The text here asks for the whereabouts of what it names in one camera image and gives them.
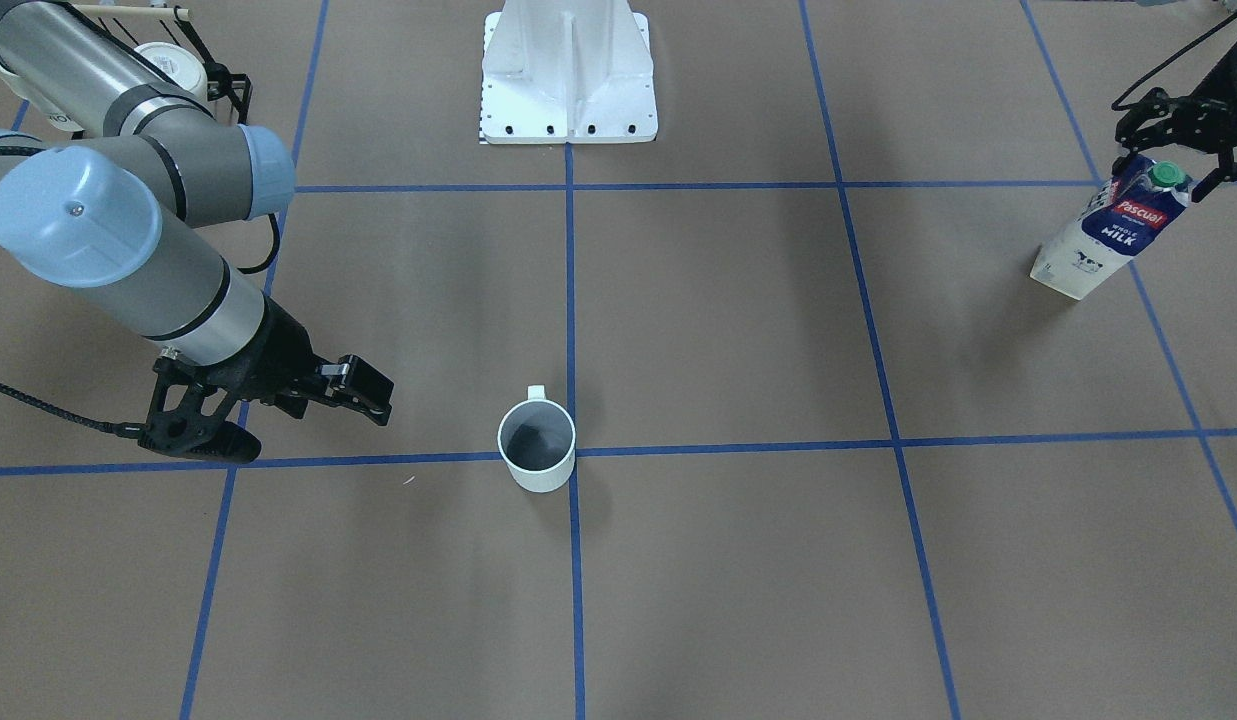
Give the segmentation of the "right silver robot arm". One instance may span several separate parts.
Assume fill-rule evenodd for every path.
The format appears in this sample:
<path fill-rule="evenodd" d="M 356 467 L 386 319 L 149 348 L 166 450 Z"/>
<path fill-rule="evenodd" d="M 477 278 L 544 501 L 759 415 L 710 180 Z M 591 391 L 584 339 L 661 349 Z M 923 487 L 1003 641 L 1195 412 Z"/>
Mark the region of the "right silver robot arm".
<path fill-rule="evenodd" d="M 357 356 L 312 350 L 304 327 L 198 228 L 285 212 L 289 148 L 224 126 L 202 101 L 66 1 L 0 1 L 0 66 L 87 132 L 0 135 L 0 247 L 165 351 L 161 372 L 302 418 L 307 402 L 379 426 L 393 384 Z"/>

